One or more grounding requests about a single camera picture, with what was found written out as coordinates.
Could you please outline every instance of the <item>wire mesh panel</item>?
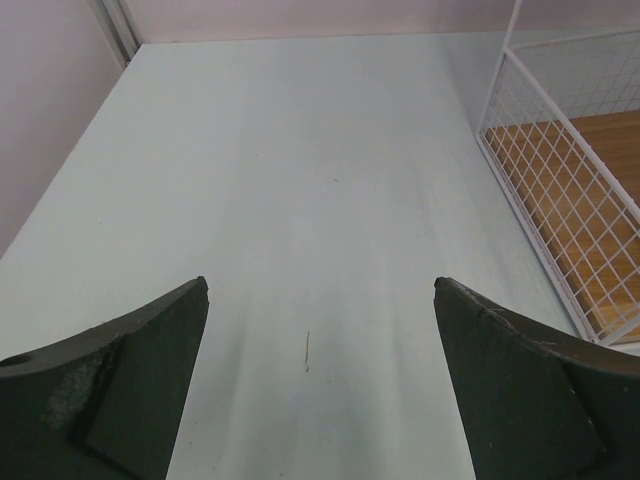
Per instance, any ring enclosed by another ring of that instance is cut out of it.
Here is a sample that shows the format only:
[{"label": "wire mesh panel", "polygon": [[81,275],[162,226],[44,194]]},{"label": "wire mesh panel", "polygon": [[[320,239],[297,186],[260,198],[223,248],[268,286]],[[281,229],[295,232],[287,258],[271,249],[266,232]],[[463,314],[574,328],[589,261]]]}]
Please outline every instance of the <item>wire mesh panel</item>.
[{"label": "wire mesh panel", "polygon": [[640,108],[640,31],[512,50],[568,118]]},{"label": "wire mesh panel", "polygon": [[[563,45],[559,55],[571,51]],[[542,73],[543,63],[537,67]],[[630,85],[636,74],[618,78]],[[551,86],[551,74],[544,78]],[[556,98],[566,105],[573,102],[568,108],[581,109],[576,114],[591,112],[584,107],[594,105],[592,100],[575,107],[583,93],[567,93],[564,85],[553,88]],[[583,87],[574,91],[583,92]],[[624,108],[632,104],[629,100]],[[595,112],[604,108],[604,103],[599,105]],[[583,336],[604,344],[640,340],[640,223],[635,205],[620,194],[611,173],[509,49],[478,140]]]}]

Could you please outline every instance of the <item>wooden floor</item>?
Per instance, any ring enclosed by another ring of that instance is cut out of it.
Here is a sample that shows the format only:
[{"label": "wooden floor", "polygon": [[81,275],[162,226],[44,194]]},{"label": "wooden floor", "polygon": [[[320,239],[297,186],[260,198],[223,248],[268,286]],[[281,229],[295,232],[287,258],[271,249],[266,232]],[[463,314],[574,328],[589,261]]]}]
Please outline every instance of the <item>wooden floor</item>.
[{"label": "wooden floor", "polygon": [[[640,203],[640,112],[573,123]],[[487,140],[594,330],[613,331],[640,314],[640,226],[621,215],[622,202],[562,125],[499,128]],[[623,341],[636,340],[640,328]]]}]

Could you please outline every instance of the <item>white metal frame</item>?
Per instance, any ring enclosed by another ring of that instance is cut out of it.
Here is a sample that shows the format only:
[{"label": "white metal frame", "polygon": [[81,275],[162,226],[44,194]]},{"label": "white metal frame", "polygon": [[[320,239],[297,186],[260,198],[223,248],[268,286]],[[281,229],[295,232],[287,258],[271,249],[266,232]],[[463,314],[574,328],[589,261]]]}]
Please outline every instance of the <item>white metal frame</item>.
[{"label": "white metal frame", "polygon": [[[598,155],[593,151],[593,149],[590,147],[588,142],[582,137],[580,132],[574,127],[574,125],[569,120],[568,116],[558,106],[556,101],[549,95],[549,93],[546,91],[546,89],[536,79],[536,76],[522,62],[522,60],[519,58],[518,54],[516,53],[516,51],[518,51],[518,50],[535,49],[537,47],[547,47],[547,46],[553,46],[553,45],[568,44],[568,43],[571,43],[571,42],[588,41],[588,40],[594,40],[594,39],[605,39],[607,37],[613,37],[613,36],[616,36],[616,35],[639,33],[640,29],[625,30],[625,31],[621,31],[621,32],[619,31],[619,32],[596,33],[596,34],[591,34],[591,35],[580,35],[580,36],[573,36],[573,37],[569,37],[569,38],[560,38],[560,39],[547,40],[547,41],[542,41],[542,42],[533,42],[533,43],[521,44],[521,45],[512,47],[510,45],[510,43],[511,43],[512,35],[513,35],[514,29],[515,29],[515,26],[516,26],[516,22],[517,22],[519,13],[520,13],[520,9],[521,9],[521,6],[522,6],[522,1],[523,0],[516,0],[515,6],[514,6],[513,14],[511,16],[511,20],[509,22],[509,27],[508,27],[508,30],[507,30],[507,33],[506,33],[506,36],[505,36],[505,39],[504,39],[503,46],[502,46],[502,52],[501,52],[501,55],[500,55],[500,59],[499,59],[498,64],[496,66],[496,69],[495,69],[495,72],[494,72],[494,75],[493,75],[493,78],[492,78],[492,81],[491,81],[491,87],[489,89],[487,98],[485,100],[485,103],[484,103],[484,106],[483,106],[483,110],[482,110],[482,114],[480,116],[480,122],[479,122],[478,128],[476,130],[476,140],[477,140],[478,145],[480,146],[481,150],[483,151],[485,157],[487,158],[487,161],[488,161],[488,163],[489,163],[489,165],[490,165],[490,167],[491,167],[496,179],[498,180],[498,183],[500,184],[500,186],[502,187],[503,191],[505,192],[506,197],[507,197],[509,203],[511,204],[511,207],[513,208],[516,216],[518,217],[518,220],[522,224],[522,226],[523,226],[523,228],[524,228],[529,240],[531,241],[531,244],[532,244],[534,250],[536,251],[537,255],[539,256],[539,258],[540,258],[540,260],[541,260],[541,262],[542,262],[542,264],[543,264],[543,266],[544,266],[544,268],[545,268],[545,270],[546,270],[551,282],[553,283],[554,287],[556,288],[556,290],[557,290],[557,292],[559,294],[559,297],[561,298],[562,302],[564,303],[564,305],[565,305],[565,307],[567,309],[567,312],[569,313],[569,315],[570,315],[570,317],[571,317],[571,319],[572,319],[572,321],[573,321],[573,323],[574,323],[579,335],[582,338],[584,338],[586,340],[589,340],[589,341],[592,341],[594,343],[598,343],[600,345],[609,345],[609,346],[613,346],[615,348],[615,346],[613,345],[614,342],[620,340],[625,334],[629,333],[630,331],[632,331],[637,326],[640,326],[640,315],[636,315],[632,319],[626,319],[626,323],[624,324],[624,326],[622,326],[621,328],[618,328],[618,329],[616,329],[614,331],[609,332],[604,337],[602,337],[603,332],[596,332],[593,329],[593,327],[591,326],[591,323],[587,319],[587,313],[589,313],[589,312],[585,312],[584,309],[579,304],[579,302],[578,302],[578,300],[576,298],[576,293],[574,293],[572,291],[571,286],[569,285],[565,274],[563,274],[563,272],[560,270],[560,267],[558,266],[556,259],[554,259],[553,254],[551,253],[551,251],[549,250],[549,248],[547,246],[547,243],[543,239],[541,233],[538,231],[537,226],[534,224],[534,222],[533,222],[533,220],[531,218],[531,215],[527,213],[527,210],[526,210],[526,207],[525,207],[525,205],[523,203],[523,200],[520,198],[520,196],[518,195],[518,192],[516,190],[517,186],[514,185],[513,182],[511,182],[509,177],[507,177],[505,170],[502,168],[500,162],[498,161],[498,159],[496,157],[496,154],[491,151],[490,146],[487,143],[487,139],[485,138],[485,132],[486,132],[486,126],[487,126],[487,115],[488,115],[488,112],[490,110],[490,105],[492,104],[492,101],[495,101],[496,96],[498,94],[496,86],[498,85],[498,82],[500,80],[501,72],[503,73],[503,70],[505,69],[506,64],[508,64],[509,68],[515,68],[518,71],[518,74],[522,75],[522,77],[526,80],[526,82],[528,82],[528,85],[535,92],[535,95],[537,96],[537,100],[536,101],[542,102],[544,104],[545,111],[548,112],[548,114],[549,114],[550,118],[539,118],[539,117],[536,117],[536,118],[533,118],[533,119],[529,118],[529,120],[531,121],[531,124],[532,125],[537,125],[536,122],[539,122],[541,120],[549,121],[549,124],[551,124],[551,121],[553,120],[554,122],[557,122],[559,125],[561,125],[562,131],[565,132],[564,134],[566,134],[567,136],[570,136],[571,140],[573,141],[572,148],[575,147],[576,152],[579,152],[580,155],[582,156],[582,158],[585,161],[590,162],[590,164],[593,167],[595,167],[595,169],[597,170],[597,174],[599,176],[601,176],[604,179],[604,181],[606,182],[606,188],[610,189],[610,190],[603,190],[603,191],[612,192],[612,195],[615,195],[622,202],[622,204],[624,205],[624,208],[623,208],[623,210],[621,210],[621,214],[620,215],[623,215],[623,213],[626,214],[628,212],[629,216],[633,217],[638,223],[640,223],[640,209],[635,204],[633,199],[631,199],[631,197],[628,195],[628,193],[620,185],[618,180],[609,171],[609,169],[602,162],[602,160],[598,157]],[[510,124],[510,126],[517,126],[517,128],[520,128],[520,125],[518,125],[518,123],[519,122],[514,120]],[[594,212],[597,213],[598,207],[594,207]],[[636,274],[638,272],[638,269],[639,269],[638,265],[635,265],[635,268],[636,268],[636,271],[634,272],[634,274]],[[595,269],[594,269],[594,277],[593,278],[597,279],[597,274],[598,274],[598,272],[595,272]],[[621,282],[620,285],[624,286],[624,281],[626,281],[627,279],[622,280],[622,279],[618,278],[618,280],[620,280],[620,282]],[[626,315],[626,313],[624,313],[624,312],[621,313],[621,318],[625,318],[624,315]],[[629,346],[630,346],[629,344],[625,344],[624,346],[621,346],[621,349],[627,349],[627,348],[629,348]]]}]

